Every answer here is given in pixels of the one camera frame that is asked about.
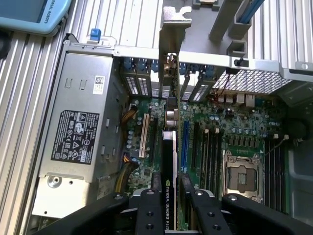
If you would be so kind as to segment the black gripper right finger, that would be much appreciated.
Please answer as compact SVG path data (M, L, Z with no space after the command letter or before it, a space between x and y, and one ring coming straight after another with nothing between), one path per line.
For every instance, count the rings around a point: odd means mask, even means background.
M230 193L217 200L180 176L186 201L203 235L311 235L312 226L254 200Z

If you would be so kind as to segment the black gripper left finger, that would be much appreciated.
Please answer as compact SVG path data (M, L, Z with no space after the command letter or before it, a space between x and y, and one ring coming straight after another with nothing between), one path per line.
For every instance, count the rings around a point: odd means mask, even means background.
M161 235L161 175L139 196L111 193L37 231L38 235Z

